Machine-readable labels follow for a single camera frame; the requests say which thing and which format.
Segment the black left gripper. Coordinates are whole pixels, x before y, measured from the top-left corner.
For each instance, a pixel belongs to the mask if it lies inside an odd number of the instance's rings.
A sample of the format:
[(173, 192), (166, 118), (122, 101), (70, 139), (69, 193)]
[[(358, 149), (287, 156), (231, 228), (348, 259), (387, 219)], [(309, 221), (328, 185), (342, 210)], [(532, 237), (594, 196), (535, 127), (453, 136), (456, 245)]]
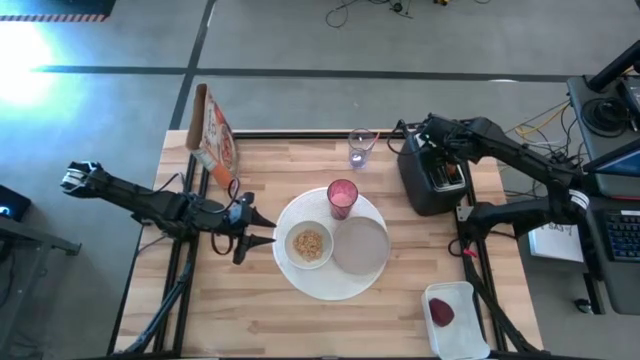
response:
[(256, 207), (252, 207), (255, 200), (253, 192), (245, 192), (239, 198), (232, 200), (228, 206), (213, 200), (205, 200), (200, 212), (206, 217), (208, 231), (214, 235), (226, 235), (235, 243), (232, 262), (241, 265), (246, 254), (254, 247), (275, 242), (275, 239), (257, 235), (247, 235), (249, 225), (275, 228), (276, 224), (262, 216)]

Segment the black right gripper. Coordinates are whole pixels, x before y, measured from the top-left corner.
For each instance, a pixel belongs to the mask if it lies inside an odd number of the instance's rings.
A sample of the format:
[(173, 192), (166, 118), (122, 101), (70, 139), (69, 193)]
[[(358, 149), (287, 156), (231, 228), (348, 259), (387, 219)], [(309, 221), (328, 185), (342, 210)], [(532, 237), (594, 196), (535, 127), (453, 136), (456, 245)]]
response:
[(423, 122), (421, 132), (436, 150), (435, 172), (439, 180), (448, 179), (449, 161), (469, 161), (473, 159), (474, 143), (471, 132), (458, 121), (429, 114)]

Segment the white ceramic bowl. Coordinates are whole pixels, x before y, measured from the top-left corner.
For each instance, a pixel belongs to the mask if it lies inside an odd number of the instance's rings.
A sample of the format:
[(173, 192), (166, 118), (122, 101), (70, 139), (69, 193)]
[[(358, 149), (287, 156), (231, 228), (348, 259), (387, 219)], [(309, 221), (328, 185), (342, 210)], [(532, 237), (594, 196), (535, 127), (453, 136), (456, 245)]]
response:
[[(304, 230), (313, 230), (320, 233), (324, 240), (324, 252), (319, 260), (307, 262), (293, 248), (294, 238)], [(312, 270), (323, 266), (332, 256), (334, 241), (331, 232), (324, 225), (315, 221), (303, 221), (291, 228), (284, 241), (284, 251), (287, 259), (295, 267), (302, 270)]]

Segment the red plastic tumbler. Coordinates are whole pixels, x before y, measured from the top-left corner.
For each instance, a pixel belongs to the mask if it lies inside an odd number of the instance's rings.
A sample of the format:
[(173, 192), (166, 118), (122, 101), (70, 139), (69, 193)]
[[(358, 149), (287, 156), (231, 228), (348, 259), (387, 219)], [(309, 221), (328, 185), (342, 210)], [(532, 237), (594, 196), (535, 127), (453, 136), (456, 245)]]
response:
[(350, 180), (333, 181), (327, 188), (331, 216), (336, 220), (346, 219), (358, 196), (358, 189)]

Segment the small grey plate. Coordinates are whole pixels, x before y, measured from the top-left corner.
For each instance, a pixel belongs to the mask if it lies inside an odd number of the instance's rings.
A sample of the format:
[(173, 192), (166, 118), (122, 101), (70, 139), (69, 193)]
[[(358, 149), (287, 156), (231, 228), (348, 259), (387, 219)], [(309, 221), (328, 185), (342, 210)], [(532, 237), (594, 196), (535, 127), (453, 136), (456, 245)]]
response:
[(367, 217), (351, 217), (334, 234), (333, 258), (337, 266), (352, 275), (376, 274), (390, 255), (385, 228)]

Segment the pumpkin cereal box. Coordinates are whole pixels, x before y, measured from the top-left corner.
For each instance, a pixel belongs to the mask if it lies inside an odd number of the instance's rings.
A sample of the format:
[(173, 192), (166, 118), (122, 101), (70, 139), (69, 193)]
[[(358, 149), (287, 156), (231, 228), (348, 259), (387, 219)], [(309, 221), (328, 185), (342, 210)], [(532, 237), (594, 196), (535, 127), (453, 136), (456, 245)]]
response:
[(238, 172), (239, 155), (233, 131), (207, 84), (195, 88), (193, 113), (185, 147), (228, 190)]

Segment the dark red apple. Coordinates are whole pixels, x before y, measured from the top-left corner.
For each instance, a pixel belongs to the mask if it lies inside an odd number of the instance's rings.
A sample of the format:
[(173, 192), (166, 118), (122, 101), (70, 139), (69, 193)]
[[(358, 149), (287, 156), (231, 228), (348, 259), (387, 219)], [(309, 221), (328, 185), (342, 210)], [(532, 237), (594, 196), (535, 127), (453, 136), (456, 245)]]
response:
[(432, 321), (439, 327), (448, 326), (455, 317), (451, 306), (441, 299), (432, 298), (428, 305)]

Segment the white plastic bin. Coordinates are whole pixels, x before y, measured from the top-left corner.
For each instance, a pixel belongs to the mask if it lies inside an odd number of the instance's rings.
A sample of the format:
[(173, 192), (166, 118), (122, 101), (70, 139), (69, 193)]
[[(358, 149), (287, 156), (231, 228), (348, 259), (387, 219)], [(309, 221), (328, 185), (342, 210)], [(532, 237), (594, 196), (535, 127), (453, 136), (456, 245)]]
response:
[[(441, 360), (483, 360), (490, 347), (482, 335), (473, 302), (474, 288), (466, 281), (429, 285), (421, 297), (429, 344)], [(439, 300), (451, 308), (451, 321), (438, 325), (430, 307)]]

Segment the black toaster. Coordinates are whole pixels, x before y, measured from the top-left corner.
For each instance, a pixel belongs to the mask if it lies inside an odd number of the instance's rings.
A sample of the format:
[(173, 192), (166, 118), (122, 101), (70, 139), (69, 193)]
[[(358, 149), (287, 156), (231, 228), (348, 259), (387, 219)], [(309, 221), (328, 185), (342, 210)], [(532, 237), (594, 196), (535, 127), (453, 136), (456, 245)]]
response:
[(397, 164), (411, 207), (420, 216), (433, 216), (453, 211), (469, 190), (469, 181), (458, 166), (459, 181), (439, 180), (435, 172), (436, 150), (421, 145), (416, 135), (409, 135), (397, 158)]

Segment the cereal pieces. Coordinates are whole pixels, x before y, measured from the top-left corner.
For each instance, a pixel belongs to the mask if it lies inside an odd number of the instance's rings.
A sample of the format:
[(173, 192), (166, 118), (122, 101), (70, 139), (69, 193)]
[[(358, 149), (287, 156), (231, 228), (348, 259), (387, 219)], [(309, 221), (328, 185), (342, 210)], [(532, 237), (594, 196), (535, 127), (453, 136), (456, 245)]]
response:
[(307, 262), (319, 260), (324, 252), (323, 236), (313, 230), (304, 230), (293, 240), (293, 248)]

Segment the white round woven placemat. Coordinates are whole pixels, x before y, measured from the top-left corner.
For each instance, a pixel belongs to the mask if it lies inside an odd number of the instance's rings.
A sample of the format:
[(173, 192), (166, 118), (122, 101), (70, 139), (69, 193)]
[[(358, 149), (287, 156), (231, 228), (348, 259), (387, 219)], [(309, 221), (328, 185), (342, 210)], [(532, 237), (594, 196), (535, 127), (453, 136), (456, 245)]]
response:
[(284, 251), (284, 241), (293, 226), (303, 221), (318, 222), (331, 232), (351, 217), (367, 217), (380, 223), (387, 231), (385, 220), (377, 208), (360, 195), (344, 220), (331, 216), (326, 188), (309, 190), (294, 198), (282, 210), (277, 227), (273, 232), (274, 260), (285, 278), (301, 292), (319, 300), (340, 301), (352, 298), (368, 289), (382, 274), (384, 268), (376, 274), (352, 275), (341, 270), (331, 258), (320, 268), (302, 270), (289, 262)]

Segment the clear glass tumbler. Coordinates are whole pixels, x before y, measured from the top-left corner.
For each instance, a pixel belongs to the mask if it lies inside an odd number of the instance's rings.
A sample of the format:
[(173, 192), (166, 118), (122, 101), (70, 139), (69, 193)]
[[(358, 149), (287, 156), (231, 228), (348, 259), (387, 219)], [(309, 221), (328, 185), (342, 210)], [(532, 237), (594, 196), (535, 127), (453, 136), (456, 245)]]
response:
[(352, 168), (360, 169), (365, 167), (378, 139), (378, 132), (372, 132), (365, 128), (357, 128), (349, 133), (349, 163)]

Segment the white notebook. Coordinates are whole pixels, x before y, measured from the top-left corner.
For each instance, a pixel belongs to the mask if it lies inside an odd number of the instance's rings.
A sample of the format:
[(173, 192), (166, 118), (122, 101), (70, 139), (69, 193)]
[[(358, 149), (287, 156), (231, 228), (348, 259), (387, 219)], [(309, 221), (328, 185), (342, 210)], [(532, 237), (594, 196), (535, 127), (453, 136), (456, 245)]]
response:
[(583, 263), (580, 236), (576, 225), (548, 223), (529, 233), (532, 256)]

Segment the laptop with blue screen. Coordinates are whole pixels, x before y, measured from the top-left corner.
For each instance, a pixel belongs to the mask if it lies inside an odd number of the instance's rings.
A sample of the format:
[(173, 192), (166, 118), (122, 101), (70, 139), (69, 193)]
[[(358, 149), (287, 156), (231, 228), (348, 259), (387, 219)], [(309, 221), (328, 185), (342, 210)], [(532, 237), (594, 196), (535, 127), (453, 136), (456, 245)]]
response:
[(609, 198), (640, 201), (640, 138), (587, 163), (599, 192)]

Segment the black keyboard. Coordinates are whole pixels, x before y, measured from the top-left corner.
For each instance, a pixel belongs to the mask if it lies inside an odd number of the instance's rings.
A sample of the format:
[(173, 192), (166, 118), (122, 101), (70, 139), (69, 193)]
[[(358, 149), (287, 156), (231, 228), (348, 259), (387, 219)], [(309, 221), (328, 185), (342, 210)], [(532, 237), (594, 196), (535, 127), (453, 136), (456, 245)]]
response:
[(605, 241), (613, 261), (640, 262), (640, 211), (604, 214)]

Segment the black cylindrical pole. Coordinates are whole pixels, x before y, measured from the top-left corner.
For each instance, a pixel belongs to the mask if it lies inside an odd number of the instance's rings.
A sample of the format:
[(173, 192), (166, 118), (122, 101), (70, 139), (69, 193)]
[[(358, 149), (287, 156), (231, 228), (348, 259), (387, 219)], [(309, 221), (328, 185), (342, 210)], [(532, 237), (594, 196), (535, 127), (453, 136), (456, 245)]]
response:
[(621, 77), (630, 67), (640, 73), (640, 39), (588, 80), (587, 87), (594, 92), (601, 92), (611, 82)]

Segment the grey metal cart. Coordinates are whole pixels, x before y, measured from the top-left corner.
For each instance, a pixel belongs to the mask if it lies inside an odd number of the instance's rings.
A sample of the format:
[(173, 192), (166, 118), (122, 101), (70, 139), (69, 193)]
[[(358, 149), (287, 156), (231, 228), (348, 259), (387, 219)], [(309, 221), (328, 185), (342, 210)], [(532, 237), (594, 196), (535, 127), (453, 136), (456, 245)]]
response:
[(0, 217), (0, 360), (9, 358), (20, 313), (54, 249), (77, 256), (81, 245)]

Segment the grey desk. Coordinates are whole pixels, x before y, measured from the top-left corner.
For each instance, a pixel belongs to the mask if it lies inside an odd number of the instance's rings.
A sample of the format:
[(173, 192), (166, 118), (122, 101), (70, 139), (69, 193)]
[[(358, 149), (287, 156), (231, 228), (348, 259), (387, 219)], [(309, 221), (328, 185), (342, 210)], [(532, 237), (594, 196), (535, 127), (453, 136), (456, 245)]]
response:
[[(587, 163), (640, 138), (640, 80), (618, 78), (601, 92), (590, 90), (588, 80), (582, 76), (567, 81), (570, 104), (588, 155)], [(586, 175), (583, 193), (588, 196), (586, 224), (611, 307), (619, 314), (640, 315), (640, 262), (612, 260), (604, 225), (606, 212), (640, 211), (640, 201), (602, 195), (595, 176), (583, 172)]]

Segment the black box with blue light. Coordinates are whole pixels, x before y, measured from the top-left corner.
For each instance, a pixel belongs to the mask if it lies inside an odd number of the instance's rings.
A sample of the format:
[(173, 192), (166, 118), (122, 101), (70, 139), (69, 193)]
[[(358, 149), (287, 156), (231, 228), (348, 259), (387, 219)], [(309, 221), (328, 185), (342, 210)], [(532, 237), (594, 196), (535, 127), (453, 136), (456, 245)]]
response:
[(32, 232), (23, 222), (31, 204), (26, 196), (0, 185), (0, 236), (17, 238)]

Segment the hazard striped floor mat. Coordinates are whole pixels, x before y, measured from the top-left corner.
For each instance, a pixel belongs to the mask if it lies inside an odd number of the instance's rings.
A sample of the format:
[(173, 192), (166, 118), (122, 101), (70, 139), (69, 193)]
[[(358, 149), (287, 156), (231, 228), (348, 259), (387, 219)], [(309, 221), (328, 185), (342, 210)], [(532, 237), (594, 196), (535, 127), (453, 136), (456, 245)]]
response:
[(0, 0), (0, 22), (103, 22), (116, 0)]

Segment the black aluminium table frame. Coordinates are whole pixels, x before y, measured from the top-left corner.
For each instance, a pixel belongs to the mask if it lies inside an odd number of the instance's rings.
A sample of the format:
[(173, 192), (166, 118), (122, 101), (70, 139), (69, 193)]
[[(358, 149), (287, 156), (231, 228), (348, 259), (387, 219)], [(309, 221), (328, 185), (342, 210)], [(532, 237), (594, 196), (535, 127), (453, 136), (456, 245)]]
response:
[[(276, 222), (298, 195), (346, 178), (381, 213), (391, 256), (371, 288), (345, 301), (311, 298), (294, 288), (274, 261), (271, 245), (251, 250), (243, 265), (218, 256), (201, 236), (188, 303), (176, 304), (164, 341), (149, 359), (168, 357), (431, 357), (421, 293), (432, 283), (464, 279), (463, 262), (447, 245), (457, 235), (453, 214), (420, 217), (411, 208), (395, 154), (383, 139), (362, 171), (347, 163), (346, 131), (240, 131), (242, 191), (255, 193), (259, 212)], [(181, 272), (188, 244), (163, 241), (136, 258), (108, 353), (129, 347), (156, 313), (169, 276)], [(515, 240), (491, 234), (486, 251), (502, 309), (538, 349), (543, 348)]]

